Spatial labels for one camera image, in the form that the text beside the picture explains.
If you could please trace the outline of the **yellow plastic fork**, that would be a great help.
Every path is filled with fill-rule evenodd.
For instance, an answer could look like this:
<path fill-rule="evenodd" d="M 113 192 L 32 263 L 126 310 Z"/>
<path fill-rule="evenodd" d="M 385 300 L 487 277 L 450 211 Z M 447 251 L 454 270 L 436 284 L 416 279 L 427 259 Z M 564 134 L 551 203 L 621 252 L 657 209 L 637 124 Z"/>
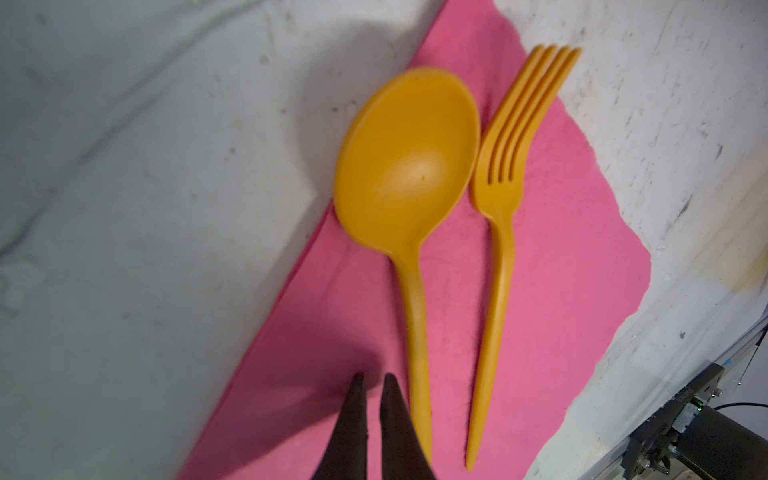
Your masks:
<path fill-rule="evenodd" d="M 471 202 L 490 225 L 493 263 L 468 427 L 465 465 L 469 471 L 477 462 L 498 368 L 515 266 L 513 218 L 524 197 L 528 154 L 581 54 L 579 47 L 536 46 L 483 136 L 471 182 Z"/>

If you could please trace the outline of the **yellow plastic spoon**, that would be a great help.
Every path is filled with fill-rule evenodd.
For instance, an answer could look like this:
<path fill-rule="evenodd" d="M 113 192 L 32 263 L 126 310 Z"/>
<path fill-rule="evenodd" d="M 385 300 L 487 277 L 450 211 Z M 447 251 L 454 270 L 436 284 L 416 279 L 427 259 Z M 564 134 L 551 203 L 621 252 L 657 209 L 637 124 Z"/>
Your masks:
<path fill-rule="evenodd" d="M 344 230 L 392 261 L 404 305 L 410 413 L 433 451 L 425 286 L 420 250 L 463 196 L 480 143 L 472 93 L 455 74 L 410 69 L 363 106 L 337 162 L 334 206 Z"/>

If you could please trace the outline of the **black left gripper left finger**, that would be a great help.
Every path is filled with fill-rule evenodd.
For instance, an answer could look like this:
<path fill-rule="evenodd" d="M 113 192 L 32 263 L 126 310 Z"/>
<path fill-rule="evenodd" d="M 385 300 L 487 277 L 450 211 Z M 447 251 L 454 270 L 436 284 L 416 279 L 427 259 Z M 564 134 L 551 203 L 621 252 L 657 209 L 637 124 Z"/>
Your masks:
<path fill-rule="evenodd" d="M 367 397 L 364 375 L 356 373 L 312 479 L 366 479 L 367 441 Z"/>

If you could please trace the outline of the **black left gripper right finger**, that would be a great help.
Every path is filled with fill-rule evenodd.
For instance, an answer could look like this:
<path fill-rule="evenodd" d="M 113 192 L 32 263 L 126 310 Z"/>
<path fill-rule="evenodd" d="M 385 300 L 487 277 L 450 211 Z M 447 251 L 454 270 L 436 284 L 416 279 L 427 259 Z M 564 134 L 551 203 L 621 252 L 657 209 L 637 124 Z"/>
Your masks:
<path fill-rule="evenodd" d="M 392 373 L 384 377 L 380 426 L 384 480 L 436 479 L 421 448 L 397 378 Z"/>

